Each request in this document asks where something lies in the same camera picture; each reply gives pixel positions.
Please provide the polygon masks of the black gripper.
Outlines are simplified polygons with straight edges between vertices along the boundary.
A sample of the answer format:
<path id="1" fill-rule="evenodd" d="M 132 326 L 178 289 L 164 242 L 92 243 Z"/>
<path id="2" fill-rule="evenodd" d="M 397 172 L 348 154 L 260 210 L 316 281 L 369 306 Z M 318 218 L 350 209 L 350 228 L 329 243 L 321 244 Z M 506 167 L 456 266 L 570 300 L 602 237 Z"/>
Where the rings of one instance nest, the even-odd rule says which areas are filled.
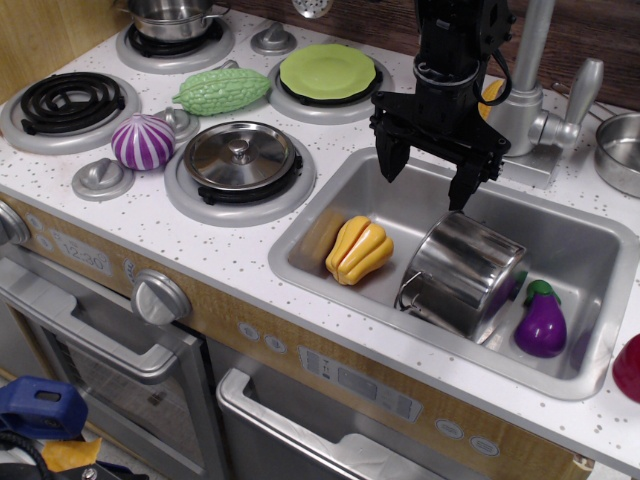
<path id="1" fill-rule="evenodd" d="M 510 147 L 478 112 L 483 77 L 459 82 L 420 78 L 413 93 L 372 97 L 371 128 L 379 167 L 393 182 L 416 147 L 458 165 L 449 186 L 449 210 L 462 211 L 481 183 L 497 180 Z"/>

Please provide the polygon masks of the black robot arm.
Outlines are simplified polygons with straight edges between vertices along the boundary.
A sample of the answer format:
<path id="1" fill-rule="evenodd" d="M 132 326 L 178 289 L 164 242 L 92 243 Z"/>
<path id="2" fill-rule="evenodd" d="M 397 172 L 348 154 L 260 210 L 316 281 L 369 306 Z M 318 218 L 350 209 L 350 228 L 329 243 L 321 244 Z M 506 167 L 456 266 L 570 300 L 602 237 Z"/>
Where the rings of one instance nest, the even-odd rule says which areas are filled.
<path id="1" fill-rule="evenodd" d="M 411 94 L 379 91 L 370 126 L 382 175 L 393 181 L 412 148 L 453 163 L 449 208 L 463 209 L 481 183 L 498 178 L 511 143 L 480 115 L 511 93 L 505 81 L 495 100 L 482 95 L 489 61 L 508 68 L 500 46 L 515 21 L 504 1 L 418 1 L 420 49 L 413 61 Z"/>

